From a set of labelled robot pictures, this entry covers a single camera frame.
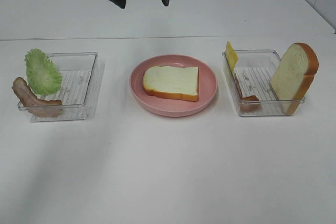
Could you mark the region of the bread slice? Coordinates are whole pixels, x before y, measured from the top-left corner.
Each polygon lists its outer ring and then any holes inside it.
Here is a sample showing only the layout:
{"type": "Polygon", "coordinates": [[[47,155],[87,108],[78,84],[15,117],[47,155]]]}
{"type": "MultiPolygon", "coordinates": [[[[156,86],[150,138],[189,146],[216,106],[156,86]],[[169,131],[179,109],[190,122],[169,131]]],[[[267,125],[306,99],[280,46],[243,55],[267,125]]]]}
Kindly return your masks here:
{"type": "Polygon", "coordinates": [[[151,66],[142,86],[146,94],[158,98],[198,101],[198,67],[151,66]]]}
{"type": "Polygon", "coordinates": [[[319,61],[313,49],[305,43],[292,44],[283,55],[278,69],[270,80],[282,111],[292,115],[310,88],[319,68],[319,61]]]}

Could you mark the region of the green lettuce leaf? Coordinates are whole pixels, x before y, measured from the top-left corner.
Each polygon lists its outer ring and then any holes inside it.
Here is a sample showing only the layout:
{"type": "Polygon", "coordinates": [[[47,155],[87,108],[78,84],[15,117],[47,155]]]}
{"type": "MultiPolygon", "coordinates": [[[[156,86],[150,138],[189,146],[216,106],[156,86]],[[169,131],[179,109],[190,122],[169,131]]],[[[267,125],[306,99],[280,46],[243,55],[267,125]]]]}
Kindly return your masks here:
{"type": "Polygon", "coordinates": [[[56,65],[38,48],[31,49],[25,56],[28,84],[35,94],[50,95],[60,90],[62,75],[56,65]]]}

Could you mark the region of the bacon strip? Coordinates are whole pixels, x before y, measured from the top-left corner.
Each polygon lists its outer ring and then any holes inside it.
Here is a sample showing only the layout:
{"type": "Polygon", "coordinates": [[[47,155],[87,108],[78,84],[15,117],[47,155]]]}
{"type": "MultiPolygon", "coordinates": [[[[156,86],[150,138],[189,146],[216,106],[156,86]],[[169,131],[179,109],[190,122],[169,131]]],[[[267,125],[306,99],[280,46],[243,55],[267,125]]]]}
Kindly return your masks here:
{"type": "MultiPolygon", "coordinates": [[[[17,77],[12,84],[12,90],[23,106],[61,106],[61,100],[42,100],[35,96],[27,82],[17,77]]],[[[40,118],[56,118],[63,113],[63,109],[32,109],[30,113],[40,118]]]]}
{"type": "Polygon", "coordinates": [[[240,110],[242,112],[256,112],[261,110],[259,99],[255,95],[244,97],[237,78],[237,74],[234,74],[234,78],[240,99],[240,110]]]}

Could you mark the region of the clear left plastic tray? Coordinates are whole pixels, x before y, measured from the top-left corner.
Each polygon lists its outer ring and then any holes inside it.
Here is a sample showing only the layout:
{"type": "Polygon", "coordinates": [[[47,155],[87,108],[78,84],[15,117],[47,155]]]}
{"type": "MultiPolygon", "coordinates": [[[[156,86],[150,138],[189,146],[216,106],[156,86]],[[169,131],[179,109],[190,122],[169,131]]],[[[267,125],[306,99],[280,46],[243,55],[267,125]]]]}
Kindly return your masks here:
{"type": "Polygon", "coordinates": [[[97,52],[48,54],[62,75],[60,89],[50,95],[36,95],[42,100],[60,100],[62,105],[24,106],[32,122],[84,120],[94,115],[99,96],[104,64],[97,52]]]}

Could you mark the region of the clear plastic tray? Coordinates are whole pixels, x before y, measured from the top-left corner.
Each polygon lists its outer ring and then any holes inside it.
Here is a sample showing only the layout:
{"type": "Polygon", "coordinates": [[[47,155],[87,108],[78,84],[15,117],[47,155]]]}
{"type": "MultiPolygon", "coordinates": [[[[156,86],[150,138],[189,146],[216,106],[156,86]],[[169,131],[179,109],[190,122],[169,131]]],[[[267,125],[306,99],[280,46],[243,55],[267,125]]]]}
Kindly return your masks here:
{"type": "Polygon", "coordinates": [[[255,95],[259,99],[261,110],[242,112],[236,84],[225,75],[236,111],[239,116],[287,116],[282,111],[281,101],[278,100],[271,87],[271,77],[276,72],[280,57],[275,50],[238,50],[238,63],[235,72],[244,97],[255,95]]]}
{"type": "Polygon", "coordinates": [[[32,122],[84,120],[94,115],[99,96],[104,64],[97,52],[48,54],[62,75],[60,89],[50,95],[36,95],[42,100],[60,100],[62,105],[24,106],[32,122]]]}

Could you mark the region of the yellow cheese slice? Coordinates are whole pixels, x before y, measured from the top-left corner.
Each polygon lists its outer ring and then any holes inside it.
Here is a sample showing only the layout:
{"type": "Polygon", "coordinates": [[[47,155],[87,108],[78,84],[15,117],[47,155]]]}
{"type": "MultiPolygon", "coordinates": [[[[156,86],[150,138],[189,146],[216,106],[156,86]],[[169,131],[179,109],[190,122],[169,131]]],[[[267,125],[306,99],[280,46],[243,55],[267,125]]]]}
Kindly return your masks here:
{"type": "Polygon", "coordinates": [[[238,53],[233,48],[230,41],[226,43],[226,49],[224,52],[224,73],[227,77],[230,77],[233,84],[237,84],[237,76],[235,72],[236,63],[238,63],[238,53]]]}

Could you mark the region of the clear right plastic tray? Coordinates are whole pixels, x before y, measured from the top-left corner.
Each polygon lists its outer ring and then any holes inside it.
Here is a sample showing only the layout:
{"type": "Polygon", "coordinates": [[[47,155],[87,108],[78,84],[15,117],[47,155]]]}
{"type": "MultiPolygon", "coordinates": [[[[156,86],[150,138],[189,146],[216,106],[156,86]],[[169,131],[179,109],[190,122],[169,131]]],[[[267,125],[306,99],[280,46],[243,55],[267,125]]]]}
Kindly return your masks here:
{"type": "Polygon", "coordinates": [[[280,57],[275,50],[238,50],[238,63],[235,72],[244,97],[255,95],[259,99],[261,110],[242,112],[236,84],[225,75],[236,111],[239,116],[287,116],[282,111],[281,101],[278,100],[271,87],[271,77],[276,72],[280,57]]]}

